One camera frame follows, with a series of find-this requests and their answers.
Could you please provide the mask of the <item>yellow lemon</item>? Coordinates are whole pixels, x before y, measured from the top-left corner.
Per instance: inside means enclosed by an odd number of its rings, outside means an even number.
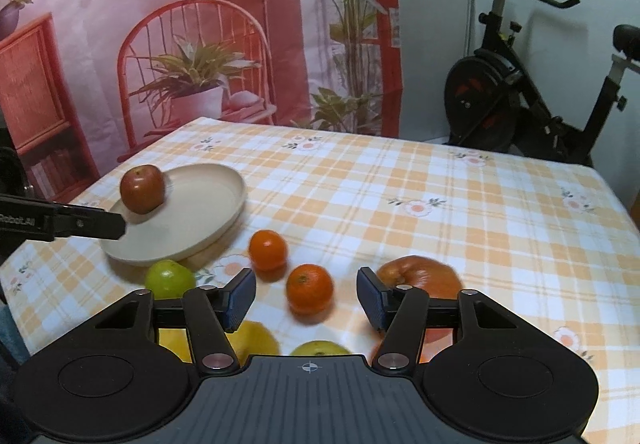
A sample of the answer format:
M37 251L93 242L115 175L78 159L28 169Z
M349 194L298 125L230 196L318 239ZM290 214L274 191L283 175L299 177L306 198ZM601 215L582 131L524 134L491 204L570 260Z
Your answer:
M227 334L241 366L253 355L279 355L280 346L273 334L257 321L244 320L233 334ZM158 344L177 355L183 363L191 363L191 351L186 329L160 328Z

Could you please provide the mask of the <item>green apple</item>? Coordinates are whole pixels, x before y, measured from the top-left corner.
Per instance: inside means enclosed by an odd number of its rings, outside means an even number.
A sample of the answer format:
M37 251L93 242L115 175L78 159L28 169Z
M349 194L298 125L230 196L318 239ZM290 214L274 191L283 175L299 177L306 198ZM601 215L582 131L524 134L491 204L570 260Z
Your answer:
M156 300L180 299L186 291L196 287L196 279L189 268L173 260L163 260L148 269L144 286Z

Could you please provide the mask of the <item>dark red apple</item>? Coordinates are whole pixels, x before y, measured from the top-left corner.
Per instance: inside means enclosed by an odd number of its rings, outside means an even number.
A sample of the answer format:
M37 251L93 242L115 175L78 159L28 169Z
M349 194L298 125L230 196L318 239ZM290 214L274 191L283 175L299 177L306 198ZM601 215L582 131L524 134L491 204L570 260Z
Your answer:
M138 165L122 176L119 192L122 203L129 211L148 214L165 201L164 174L155 165Z

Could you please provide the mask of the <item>small orange mandarin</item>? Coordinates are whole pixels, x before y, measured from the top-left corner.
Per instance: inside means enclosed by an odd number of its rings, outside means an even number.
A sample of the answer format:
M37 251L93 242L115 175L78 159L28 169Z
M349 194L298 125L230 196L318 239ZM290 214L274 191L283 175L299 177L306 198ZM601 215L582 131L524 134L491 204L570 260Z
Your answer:
M248 244L248 255L258 273L277 271L288 260L288 245L284 238L270 229L254 232Z

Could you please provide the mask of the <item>yellow-green apple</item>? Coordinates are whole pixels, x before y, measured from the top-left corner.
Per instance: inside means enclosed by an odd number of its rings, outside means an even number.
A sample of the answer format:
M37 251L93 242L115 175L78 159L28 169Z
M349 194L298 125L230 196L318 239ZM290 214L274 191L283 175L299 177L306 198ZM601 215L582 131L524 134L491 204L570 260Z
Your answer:
M333 341L314 340L299 344L291 352L291 356L320 357L320 356L338 356L349 355L349 349L344 348L341 344Z

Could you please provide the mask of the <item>beige round plate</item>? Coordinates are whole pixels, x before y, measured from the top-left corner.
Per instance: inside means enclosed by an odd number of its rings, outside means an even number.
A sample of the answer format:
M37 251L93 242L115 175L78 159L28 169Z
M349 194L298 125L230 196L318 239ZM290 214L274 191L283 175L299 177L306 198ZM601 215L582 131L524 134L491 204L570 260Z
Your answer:
M238 219L247 196L242 175L218 163L175 167L165 172L166 198L139 215L120 202L111 211L126 219L126 233L100 246L111 259L134 266L183 260L219 239Z

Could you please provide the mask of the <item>orange plaid tablecloth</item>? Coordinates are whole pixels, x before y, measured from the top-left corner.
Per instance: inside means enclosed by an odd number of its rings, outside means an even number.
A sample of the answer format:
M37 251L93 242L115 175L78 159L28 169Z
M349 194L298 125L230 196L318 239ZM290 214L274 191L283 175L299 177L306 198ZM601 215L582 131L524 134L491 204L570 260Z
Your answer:
M175 261L196 287L256 276L244 320L279 355L198 370L158 344L186 329L182 297L156 300L150 266L83 237L29 241L1 288L23 349L1 377L6 443L634 443L639 438L639 232L594 170L454 148L198 119L102 177L70 205L111 212L122 176L218 163L247 196L216 241ZM258 273L270 229L286 264ZM286 281L324 267L320 314ZM420 362L374 370L383 340L358 269L430 297ZM326 340L349 355L291 352Z

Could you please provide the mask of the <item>printed pink backdrop cloth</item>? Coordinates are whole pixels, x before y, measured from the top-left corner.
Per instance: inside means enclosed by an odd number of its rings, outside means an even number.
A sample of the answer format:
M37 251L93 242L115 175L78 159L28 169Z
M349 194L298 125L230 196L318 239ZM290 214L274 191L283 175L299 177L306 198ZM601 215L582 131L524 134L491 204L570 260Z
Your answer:
M398 0L1 0L1 175L70 201L198 118L395 137L398 26Z

